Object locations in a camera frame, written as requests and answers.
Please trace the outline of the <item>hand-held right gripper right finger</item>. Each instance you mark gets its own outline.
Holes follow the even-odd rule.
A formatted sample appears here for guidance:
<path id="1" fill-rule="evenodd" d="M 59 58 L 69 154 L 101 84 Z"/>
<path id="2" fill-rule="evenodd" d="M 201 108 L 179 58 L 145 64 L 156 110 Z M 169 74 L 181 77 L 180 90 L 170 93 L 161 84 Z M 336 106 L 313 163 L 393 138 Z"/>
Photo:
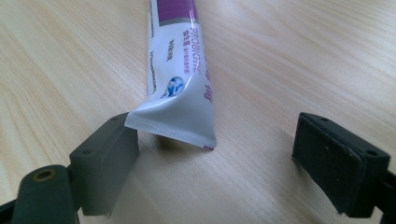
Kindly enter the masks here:
<path id="1" fill-rule="evenodd" d="M 337 212 L 390 217 L 390 155 L 330 119 L 301 113 L 292 157 L 324 191 Z"/>

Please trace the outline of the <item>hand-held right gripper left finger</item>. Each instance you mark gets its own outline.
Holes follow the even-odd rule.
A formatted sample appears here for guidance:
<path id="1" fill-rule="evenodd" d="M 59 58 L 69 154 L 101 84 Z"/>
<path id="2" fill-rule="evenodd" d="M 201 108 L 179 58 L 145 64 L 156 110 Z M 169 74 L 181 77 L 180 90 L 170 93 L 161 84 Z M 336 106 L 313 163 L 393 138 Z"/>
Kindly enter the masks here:
<path id="1" fill-rule="evenodd" d="M 105 122 L 70 155 L 68 169 L 85 216 L 107 216 L 139 155 L 137 130 L 124 126 L 127 113 Z"/>

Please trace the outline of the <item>white and purple toothpaste tube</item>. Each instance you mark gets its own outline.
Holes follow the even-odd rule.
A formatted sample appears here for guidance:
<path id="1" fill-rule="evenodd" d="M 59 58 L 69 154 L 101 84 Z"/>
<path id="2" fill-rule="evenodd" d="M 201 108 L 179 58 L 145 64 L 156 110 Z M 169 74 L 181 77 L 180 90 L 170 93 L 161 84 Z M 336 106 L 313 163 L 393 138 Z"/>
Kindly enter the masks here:
<path id="1" fill-rule="evenodd" d="M 148 0 L 147 97 L 125 125 L 213 149 L 213 93 L 194 0 Z"/>

